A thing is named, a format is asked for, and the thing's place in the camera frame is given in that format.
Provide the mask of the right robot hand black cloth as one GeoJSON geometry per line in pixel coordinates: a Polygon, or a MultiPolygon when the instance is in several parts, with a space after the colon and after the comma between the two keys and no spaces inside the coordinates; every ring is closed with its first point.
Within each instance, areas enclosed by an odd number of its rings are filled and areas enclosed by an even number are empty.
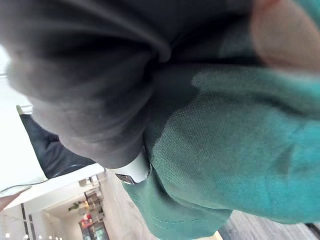
{"type": "Polygon", "coordinates": [[[143,148],[151,63],[191,33],[248,13],[249,0],[3,0],[9,82],[66,148],[107,169],[143,148]]]}

